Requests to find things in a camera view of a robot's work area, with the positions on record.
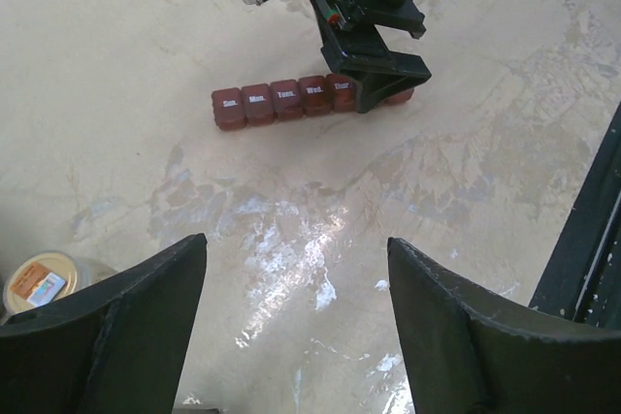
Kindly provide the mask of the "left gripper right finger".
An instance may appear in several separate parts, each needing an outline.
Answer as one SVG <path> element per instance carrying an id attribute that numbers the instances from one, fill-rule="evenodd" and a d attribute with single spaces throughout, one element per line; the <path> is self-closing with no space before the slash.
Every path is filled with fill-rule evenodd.
<path id="1" fill-rule="evenodd" d="M 619 332 L 508 300 L 404 239 L 387 262 L 416 412 L 619 412 Z"/>

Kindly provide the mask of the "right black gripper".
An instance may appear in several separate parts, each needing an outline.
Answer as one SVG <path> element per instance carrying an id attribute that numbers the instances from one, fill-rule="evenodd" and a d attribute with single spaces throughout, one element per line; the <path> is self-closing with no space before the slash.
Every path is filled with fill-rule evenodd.
<path id="1" fill-rule="evenodd" d="M 367 113 L 384 100 L 427 82 L 432 74 L 418 55 L 390 50 L 377 29 L 426 32 L 413 0 L 311 0 L 329 69 L 355 83 L 355 111 Z"/>

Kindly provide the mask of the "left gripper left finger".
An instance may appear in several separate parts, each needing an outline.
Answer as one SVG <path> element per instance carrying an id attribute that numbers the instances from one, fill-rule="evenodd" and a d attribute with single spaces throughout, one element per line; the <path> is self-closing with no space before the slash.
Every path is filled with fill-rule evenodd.
<path id="1" fill-rule="evenodd" d="M 188 236 L 1 327 L 4 413 L 171 413 L 207 269 Z"/>

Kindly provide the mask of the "small pill bottle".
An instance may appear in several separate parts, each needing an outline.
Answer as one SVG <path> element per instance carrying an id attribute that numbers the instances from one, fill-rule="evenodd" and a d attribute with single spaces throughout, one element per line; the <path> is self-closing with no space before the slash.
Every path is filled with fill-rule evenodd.
<path id="1" fill-rule="evenodd" d="M 116 274 L 101 262 L 46 251 L 25 262 L 9 276 L 3 305 L 9 316 L 58 301 Z"/>

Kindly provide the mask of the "red weekly pill organizer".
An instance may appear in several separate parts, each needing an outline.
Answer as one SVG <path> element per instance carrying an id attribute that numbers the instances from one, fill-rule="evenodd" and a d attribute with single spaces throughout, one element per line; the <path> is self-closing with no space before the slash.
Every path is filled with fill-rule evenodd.
<path id="1" fill-rule="evenodd" d="M 357 86 L 348 77 L 329 74 L 218 89 L 212 113 L 221 131 L 237 131 L 331 113 L 356 112 Z"/>

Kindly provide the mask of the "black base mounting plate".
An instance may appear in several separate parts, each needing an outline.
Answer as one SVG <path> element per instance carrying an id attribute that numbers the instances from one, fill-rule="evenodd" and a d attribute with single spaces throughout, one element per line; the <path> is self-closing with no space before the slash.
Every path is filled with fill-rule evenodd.
<path id="1" fill-rule="evenodd" d="M 620 112 L 605 132 L 529 307 L 620 328 Z"/>

